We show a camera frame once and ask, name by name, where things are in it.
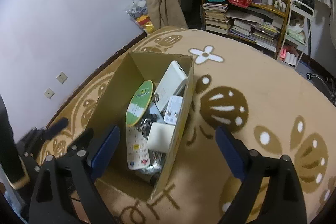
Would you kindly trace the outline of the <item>white plug charger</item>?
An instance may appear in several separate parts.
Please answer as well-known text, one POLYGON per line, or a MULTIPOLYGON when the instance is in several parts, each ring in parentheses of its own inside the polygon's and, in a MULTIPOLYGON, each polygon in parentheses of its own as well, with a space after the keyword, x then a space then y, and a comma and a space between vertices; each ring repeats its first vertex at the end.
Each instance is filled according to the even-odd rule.
POLYGON ((170 125, 176 125, 182 107, 183 97, 171 96, 165 111, 164 121, 170 125))

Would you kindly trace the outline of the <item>beige patterned round rug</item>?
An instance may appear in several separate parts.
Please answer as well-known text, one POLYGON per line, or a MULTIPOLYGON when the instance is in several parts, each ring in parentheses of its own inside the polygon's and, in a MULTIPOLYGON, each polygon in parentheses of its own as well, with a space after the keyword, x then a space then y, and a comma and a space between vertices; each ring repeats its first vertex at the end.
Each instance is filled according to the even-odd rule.
POLYGON ((166 187, 151 187, 111 163, 96 182, 120 223, 217 223, 240 181, 215 141, 225 125, 248 148, 264 156, 289 155, 305 199, 307 220, 323 210, 335 190, 335 106, 294 69, 260 51, 208 32, 165 27, 132 47, 137 52, 190 55, 194 95, 166 187))

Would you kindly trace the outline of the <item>white wall socket upper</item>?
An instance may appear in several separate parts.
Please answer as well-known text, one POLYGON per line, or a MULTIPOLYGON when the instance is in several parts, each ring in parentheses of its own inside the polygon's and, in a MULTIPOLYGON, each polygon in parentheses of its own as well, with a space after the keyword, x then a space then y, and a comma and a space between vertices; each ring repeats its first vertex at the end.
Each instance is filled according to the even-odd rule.
POLYGON ((68 76, 64 72, 60 72, 56 79, 63 84, 68 79, 68 76))

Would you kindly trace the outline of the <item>stack of books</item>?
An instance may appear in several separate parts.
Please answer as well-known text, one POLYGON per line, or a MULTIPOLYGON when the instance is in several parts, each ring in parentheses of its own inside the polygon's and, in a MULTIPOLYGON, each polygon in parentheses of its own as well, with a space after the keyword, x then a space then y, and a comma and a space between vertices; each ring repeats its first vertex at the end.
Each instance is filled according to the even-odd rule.
POLYGON ((228 3, 203 4, 205 30, 228 35, 233 24, 233 20, 226 16, 228 3))

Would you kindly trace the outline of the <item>white metal trolley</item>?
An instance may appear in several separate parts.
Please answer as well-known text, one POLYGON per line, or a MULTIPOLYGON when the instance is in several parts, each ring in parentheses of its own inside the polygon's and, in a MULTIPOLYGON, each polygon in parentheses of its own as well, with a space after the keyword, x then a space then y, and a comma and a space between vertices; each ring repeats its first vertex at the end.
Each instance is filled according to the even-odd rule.
POLYGON ((296 69, 311 38, 315 11, 299 0, 291 0, 288 20, 277 60, 296 69))

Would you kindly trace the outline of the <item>white wall socket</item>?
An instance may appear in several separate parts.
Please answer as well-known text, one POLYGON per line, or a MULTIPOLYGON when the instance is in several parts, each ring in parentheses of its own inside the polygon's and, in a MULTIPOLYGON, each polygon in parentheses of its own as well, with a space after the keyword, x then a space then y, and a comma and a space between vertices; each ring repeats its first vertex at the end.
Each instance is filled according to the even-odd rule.
POLYGON ((50 100, 55 95, 55 92, 51 88, 47 88, 44 95, 50 100))
POLYGON ((56 79, 63 84, 68 79, 68 76, 64 72, 60 72, 56 79))

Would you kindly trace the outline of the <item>white rectangular power bank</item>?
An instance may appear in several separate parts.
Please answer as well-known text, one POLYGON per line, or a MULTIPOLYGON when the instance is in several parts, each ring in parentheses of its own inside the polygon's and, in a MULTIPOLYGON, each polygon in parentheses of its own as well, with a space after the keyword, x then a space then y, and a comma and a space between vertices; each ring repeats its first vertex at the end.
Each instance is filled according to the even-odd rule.
POLYGON ((160 113, 167 107, 170 97, 183 90, 186 82, 187 74, 177 61, 172 61, 154 92, 153 101, 160 113))

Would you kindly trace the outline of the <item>white wall socket lower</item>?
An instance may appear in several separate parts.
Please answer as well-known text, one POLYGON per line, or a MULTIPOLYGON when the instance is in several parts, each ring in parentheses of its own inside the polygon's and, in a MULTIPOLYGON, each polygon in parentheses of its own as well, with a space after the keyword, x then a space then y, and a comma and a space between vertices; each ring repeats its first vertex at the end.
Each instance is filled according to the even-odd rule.
POLYGON ((50 100, 55 95, 55 92, 51 88, 47 88, 44 95, 50 100))

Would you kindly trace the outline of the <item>brown cardboard box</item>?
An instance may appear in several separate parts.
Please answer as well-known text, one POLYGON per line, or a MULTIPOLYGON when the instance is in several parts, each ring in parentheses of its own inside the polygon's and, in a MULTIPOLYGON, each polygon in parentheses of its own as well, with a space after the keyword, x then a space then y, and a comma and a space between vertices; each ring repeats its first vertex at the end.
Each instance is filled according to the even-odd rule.
POLYGON ((96 176, 128 196, 149 201, 166 186, 193 97, 193 58, 130 52, 98 99, 88 122, 111 132, 91 159, 96 176))

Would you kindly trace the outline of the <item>plush toys in bag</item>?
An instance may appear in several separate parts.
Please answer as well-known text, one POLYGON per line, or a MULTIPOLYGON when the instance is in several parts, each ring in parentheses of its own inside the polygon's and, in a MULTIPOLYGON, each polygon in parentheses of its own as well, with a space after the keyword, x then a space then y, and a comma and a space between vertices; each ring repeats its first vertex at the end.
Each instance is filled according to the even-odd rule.
POLYGON ((154 25, 149 16, 146 0, 132 2, 132 4, 126 8, 126 13, 147 34, 151 34, 155 31, 154 25))

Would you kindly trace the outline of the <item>small white square box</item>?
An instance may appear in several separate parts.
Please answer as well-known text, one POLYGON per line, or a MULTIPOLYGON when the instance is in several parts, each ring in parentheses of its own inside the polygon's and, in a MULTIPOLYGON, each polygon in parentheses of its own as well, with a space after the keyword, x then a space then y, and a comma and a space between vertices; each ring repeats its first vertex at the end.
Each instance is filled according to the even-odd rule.
POLYGON ((174 130, 175 126, 173 125, 154 122, 147 138, 148 150, 168 153, 174 130))

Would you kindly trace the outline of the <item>white remote control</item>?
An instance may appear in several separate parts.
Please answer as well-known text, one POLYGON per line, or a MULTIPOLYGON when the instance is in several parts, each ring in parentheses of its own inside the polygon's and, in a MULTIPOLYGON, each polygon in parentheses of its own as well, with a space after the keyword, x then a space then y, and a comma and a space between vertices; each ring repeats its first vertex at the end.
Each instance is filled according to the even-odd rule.
POLYGON ((150 165, 147 140, 136 127, 126 128, 126 155, 130 170, 139 170, 150 165))

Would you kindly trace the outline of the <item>green oval Pochacco board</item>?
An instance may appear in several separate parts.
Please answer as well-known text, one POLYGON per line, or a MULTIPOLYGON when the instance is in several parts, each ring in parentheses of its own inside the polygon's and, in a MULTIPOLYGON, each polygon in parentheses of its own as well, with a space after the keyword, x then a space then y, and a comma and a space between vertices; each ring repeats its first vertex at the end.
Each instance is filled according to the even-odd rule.
POLYGON ((153 96, 153 87, 153 82, 146 80, 131 98, 125 117, 127 127, 136 125, 145 114, 153 96))

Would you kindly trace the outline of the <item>bunch of keys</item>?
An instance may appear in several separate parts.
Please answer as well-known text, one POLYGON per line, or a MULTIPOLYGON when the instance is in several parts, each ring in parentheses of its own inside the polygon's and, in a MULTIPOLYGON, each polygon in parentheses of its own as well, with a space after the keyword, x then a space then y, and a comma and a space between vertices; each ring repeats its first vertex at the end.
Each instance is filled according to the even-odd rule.
POLYGON ((157 122, 159 116, 157 114, 148 114, 144 119, 140 119, 136 125, 137 131, 140 132, 145 138, 149 136, 151 125, 157 122))

